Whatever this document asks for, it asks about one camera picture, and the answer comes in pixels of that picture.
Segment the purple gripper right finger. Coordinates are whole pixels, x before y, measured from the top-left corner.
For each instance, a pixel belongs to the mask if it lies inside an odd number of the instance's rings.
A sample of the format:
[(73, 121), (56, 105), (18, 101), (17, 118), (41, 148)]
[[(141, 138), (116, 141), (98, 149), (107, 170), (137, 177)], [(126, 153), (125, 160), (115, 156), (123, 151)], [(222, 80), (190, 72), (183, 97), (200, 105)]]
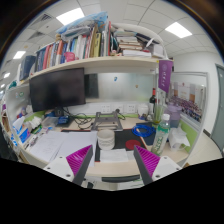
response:
[(134, 146), (134, 157), (143, 183), (145, 185), (152, 183), (152, 175), (160, 161), (160, 157), (138, 145)]

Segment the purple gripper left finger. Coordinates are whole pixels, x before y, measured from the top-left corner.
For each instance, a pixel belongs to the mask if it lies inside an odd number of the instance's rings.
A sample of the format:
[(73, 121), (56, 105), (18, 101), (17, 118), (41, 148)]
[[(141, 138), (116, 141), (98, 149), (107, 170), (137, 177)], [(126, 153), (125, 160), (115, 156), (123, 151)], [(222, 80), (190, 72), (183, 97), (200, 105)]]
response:
[(66, 157), (66, 160), (74, 174), (74, 184), (78, 186), (82, 184), (92, 156), (93, 147), (89, 145)]

